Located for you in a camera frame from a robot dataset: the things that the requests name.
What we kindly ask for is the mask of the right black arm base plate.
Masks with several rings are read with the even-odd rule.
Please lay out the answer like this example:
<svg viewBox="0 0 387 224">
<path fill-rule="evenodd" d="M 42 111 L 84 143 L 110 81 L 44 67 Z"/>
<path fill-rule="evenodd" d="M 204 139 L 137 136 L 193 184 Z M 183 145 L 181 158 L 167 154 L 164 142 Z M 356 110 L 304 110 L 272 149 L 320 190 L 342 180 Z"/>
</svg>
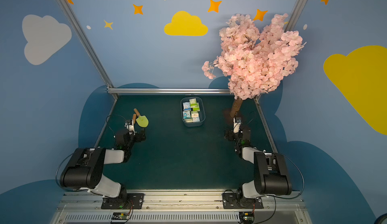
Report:
<svg viewBox="0 0 387 224">
<path fill-rule="evenodd" d="M 222 193 L 222 202 L 224 209 L 263 209 L 262 200 L 256 198 L 244 198 L 237 193 Z"/>
</svg>

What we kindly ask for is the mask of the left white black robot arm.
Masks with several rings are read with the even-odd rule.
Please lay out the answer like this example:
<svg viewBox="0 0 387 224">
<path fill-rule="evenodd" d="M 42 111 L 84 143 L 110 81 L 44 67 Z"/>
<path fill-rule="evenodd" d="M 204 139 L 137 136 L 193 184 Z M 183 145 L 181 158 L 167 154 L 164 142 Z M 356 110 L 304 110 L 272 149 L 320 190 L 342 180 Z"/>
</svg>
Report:
<svg viewBox="0 0 387 224">
<path fill-rule="evenodd" d="M 115 145 L 107 148 L 77 148 L 68 156 L 70 159 L 56 183 L 63 189 L 87 190 L 105 198 L 124 199 L 123 184 L 103 174 L 105 165 L 128 162 L 135 143 L 146 139 L 145 129 L 139 132 L 122 130 L 115 137 Z"/>
</svg>

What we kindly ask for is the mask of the green white tissue pack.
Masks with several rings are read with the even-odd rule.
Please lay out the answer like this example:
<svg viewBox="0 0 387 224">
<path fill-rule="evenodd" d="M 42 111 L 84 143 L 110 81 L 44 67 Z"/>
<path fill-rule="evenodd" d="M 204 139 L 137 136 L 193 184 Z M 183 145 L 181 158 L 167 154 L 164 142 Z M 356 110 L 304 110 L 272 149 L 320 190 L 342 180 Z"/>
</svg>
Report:
<svg viewBox="0 0 387 224">
<path fill-rule="evenodd" d="M 191 108 L 197 107 L 197 100 L 195 98 L 189 99 L 189 103 Z"/>
</svg>

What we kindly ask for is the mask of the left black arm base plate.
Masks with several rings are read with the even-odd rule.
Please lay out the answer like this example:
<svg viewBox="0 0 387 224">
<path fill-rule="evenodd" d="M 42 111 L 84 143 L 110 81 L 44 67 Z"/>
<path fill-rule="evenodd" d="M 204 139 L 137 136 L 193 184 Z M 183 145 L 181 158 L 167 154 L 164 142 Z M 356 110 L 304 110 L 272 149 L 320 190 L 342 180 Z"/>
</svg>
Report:
<svg viewBox="0 0 387 224">
<path fill-rule="evenodd" d="M 127 193 L 116 198 L 103 198 L 101 209 L 142 209 L 144 193 Z"/>
</svg>

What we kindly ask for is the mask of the blue plastic storage box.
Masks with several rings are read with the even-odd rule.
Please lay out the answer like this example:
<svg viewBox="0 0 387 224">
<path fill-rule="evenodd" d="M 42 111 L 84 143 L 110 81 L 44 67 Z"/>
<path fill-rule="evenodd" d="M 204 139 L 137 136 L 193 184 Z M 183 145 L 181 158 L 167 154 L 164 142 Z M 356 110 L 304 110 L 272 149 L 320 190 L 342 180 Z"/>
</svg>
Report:
<svg viewBox="0 0 387 224">
<path fill-rule="evenodd" d="M 206 114 L 204 104 L 199 97 L 186 97 L 180 102 L 181 118 L 187 127 L 198 127 L 203 125 Z"/>
</svg>

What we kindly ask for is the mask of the blue cartoon tissue pack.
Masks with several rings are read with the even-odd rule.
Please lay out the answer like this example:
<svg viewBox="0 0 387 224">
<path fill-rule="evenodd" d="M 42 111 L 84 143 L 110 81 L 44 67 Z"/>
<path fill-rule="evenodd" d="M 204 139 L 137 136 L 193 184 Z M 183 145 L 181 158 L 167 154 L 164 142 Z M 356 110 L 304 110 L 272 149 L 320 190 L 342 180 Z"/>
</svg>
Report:
<svg viewBox="0 0 387 224">
<path fill-rule="evenodd" d="M 190 111 L 183 111 L 182 116 L 183 116 L 183 119 L 190 119 L 191 113 L 190 113 Z"/>
<path fill-rule="evenodd" d="M 190 102 L 183 102 L 183 103 L 182 103 L 182 106 L 183 106 L 183 110 L 184 110 L 184 111 L 191 111 L 191 105 L 190 105 Z"/>
</svg>

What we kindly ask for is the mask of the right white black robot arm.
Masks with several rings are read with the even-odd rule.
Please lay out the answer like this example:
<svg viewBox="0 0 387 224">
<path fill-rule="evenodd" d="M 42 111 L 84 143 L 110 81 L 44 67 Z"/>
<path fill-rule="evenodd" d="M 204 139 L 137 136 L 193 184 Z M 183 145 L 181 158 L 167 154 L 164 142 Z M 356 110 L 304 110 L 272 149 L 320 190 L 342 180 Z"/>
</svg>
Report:
<svg viewBox="0 0 387 224">
<path fill-rule="evenodd" d="M 279 153 L 258 150 L 251 145 L 250 130 L 226 130 L 225 138 L 235 142 L 235 152 L 243 160 L 254 165 L 253 180 L 242 184 L 238 197 L 257 199 L 264 195 L 290 195 L 292 184 L 285 157 Z"/>
</svg>

